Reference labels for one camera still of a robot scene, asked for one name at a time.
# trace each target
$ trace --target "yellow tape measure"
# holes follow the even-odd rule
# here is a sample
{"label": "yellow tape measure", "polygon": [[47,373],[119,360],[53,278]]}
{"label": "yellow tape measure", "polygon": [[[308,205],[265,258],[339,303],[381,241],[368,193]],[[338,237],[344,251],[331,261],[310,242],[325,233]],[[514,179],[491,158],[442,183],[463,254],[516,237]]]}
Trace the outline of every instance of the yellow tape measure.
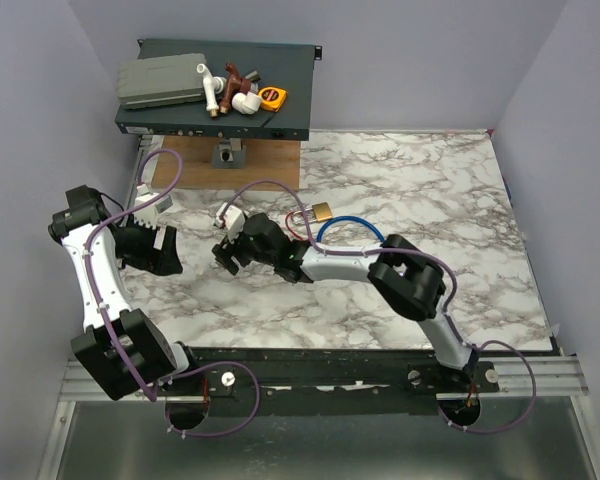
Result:
{"label": "yellow tape measure", "polygon": [[270,112],[277,112],[287,99],[287,91],[277,87],[265,87],[258,92],[262,98],[262,108]]}

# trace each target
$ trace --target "metal floor panel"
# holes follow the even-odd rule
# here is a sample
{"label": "metal floor panel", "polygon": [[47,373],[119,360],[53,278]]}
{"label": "metal floor panel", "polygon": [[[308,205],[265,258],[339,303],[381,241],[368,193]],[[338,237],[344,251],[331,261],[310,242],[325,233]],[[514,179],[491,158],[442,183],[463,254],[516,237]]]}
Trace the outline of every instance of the metal floor panel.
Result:
{"label": "metal floor panel", "polygon": [[[528,399],[485,400],[476,426],[516,418]],[[221,439],[166,433],[163,406],[79,403],[59,479],[593,480],[569,398],[540,398],[510,432],[477,436],[438,417],[256,418]],[[212,419],[207,431],[236,419]]]}

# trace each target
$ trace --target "pvc elbow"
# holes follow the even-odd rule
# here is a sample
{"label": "pvc elbow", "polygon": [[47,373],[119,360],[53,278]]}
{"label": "pvc elbow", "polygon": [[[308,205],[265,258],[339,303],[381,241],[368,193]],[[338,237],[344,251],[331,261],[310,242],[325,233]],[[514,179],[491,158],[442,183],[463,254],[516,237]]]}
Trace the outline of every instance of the pvc elbow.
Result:
{"label": "pvc elbow", "polygon": [[212,117],[218,116],[218,102],[216,94],[222,93],[226,80],[222,77],[214,77],[204,63],[198,64],[196,71],[202,75],[202,87],[204,88],[204,96],[207,98],[207,112]]}
{"label": "pvc elbow", "polygon": [[244,93],[236,93],[231,100],[231,106],[245,115],[256,113],[261,104],[262,98],[253,92],[249,92],[246,95]]}

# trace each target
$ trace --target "brown pipe fitting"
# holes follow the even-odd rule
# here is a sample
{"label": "brown pipe fitting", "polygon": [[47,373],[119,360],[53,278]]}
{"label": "brown pipe fitting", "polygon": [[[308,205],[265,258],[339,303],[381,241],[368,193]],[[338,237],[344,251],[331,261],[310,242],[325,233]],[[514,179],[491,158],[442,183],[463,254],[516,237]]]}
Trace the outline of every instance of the brown pipe fitting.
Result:
{"label": "brown pipe fitting", "polygon": [[219,105],[220,113],[229,113],[229,110],[231,110],[231,100],[236,93],[241,92],[246,95],[251,90],[251,81],[241,77],[233,63],[227,62],[225,70],[229,72],[229,78],[227,79],[227,86],[224,89],[224,95]]}

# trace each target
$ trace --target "white plastic part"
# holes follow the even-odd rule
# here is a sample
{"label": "white plastic part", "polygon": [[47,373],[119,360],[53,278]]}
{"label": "white plastic part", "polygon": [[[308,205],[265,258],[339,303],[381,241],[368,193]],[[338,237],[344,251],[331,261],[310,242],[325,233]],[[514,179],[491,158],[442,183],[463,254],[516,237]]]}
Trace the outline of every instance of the white plastic part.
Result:
{"label": "white plastic part", "polygon": [[[158,196],[158,193],[150,192],[149,187],[146,184],[138,185],[137,195],[134,201],[134,206],[141,205],[145,202],[148,202],[152,198]],[[173,200],[171,197],[167,195],[162,200],[153,205],[149,205],[148,207],[142,208],[133,214],[133,218],[135,223],[138,225],[142,225],[143,227],[149,228],[157,228],[158,226],[158,217],[162,212],[167,210],[169,207],[173,205]]]}
{"label": "white plastic part", "polygon": [[253,92],[236,93],[231,100],[231,106],[240,113],[245,115],[253,115],[260,109],[262,98]]}
{"label": "white plastic part", "polygon": [[[380,248],[376,243],[367,247],[337,247],[334,250],[362,252],[363,250],[372,250]],[[314,282],[320,280],[351,280],[354,282],[369,283],[367,275],[369,266],[378,260],[378,255],[368,255],[366,257],[325,255],[318,252],[315,248],[309,248],[302,257],[302,271]]]}
{"label": "white plastic part", "polygon": [[418,322],[420,328],[427,336],[433,350],[435,351],[438,363],[444,367],[462,370],[471,356],[471,347],[466,342],[460,342],[451,326],[441,312],[442,299],[438,302],[438,313],[435,318]]}
{"label": "white plastic part", "polygon": [[165,380],[169,381],[174,375],[182,373],[187,368],[189,368],[189,360],[187,359],[187,354],[184,352],[184,348],[182,348],[182,345],[180,345],[179,343],[172,343],[169,346],[171,347],[173,357],[176,360],[176,369],[169,375],[160,378],[160,380],[158,381],[161,383],[166,383]]}
{"label": "white plastic part", "polygon": [[227,239],[233,242],[244,227],[245,217],[242,210],[235,205],[231,205],[224,214],[224,219],[220,217],[222,210],[227,206],[226,202],[222,204],[214,220],[214,225],[218,228],[227,229]]}
{"label": "white plastic part", "polygon": [[222,77],[214,77],[211,75],[209,68],[204,63],[200,63],[196,70],[202,75],[204,96],[207,98],[207,112],[210,112],[211,116],[214,117],[219,111],[216,95],[222,93],[227,81]]}
{"label": "white plastic part", "polygon": [[[95,225],[84,225],[72,230],[69,235],[62,239],[62,246],[69,252],[71,261],[78,276],[80,292],[82,293],[82,306],[84,307],[83,328],[92,326],[99,328],[104,325],[99,307],[87,280],[87,270],[84,265],[84,245],[87,237],[95,230]],[[117,320],[122,310],[133,310],[131,302],[122,284],[115,256],[116,244],[108,228],[103,229],[93,241],[91,247],[91,265],[96,284],[104,304],[108,305],[111,320]]]}
{"label": "white plastic part", "polygon": [[[349,257],[318,252],[309,248],[302,257],[302,271],[314,282],[320,280],[350,280],[369,283],[367,275],[369,267],[378,260],[378,255],[367,255],[366,252],[380,248],[380,244],[365,247],[329,247],[336,251],[357,251],[363,257]],[[427,339],[433,345],[436,359],[445,367],[462,370],[471,357],[471,347],[465,339],[459,340],[451,329],[449,322],[442,314],[444,298],[438,301],[438,310],[433,319],[417,322]]]}
{"label": "white plastic part", "polygon": [[225,387],[230,387],[236,383],[236,376],[233,374],[233,372],[224,372],[220,380],[222,381],[222,385]]}

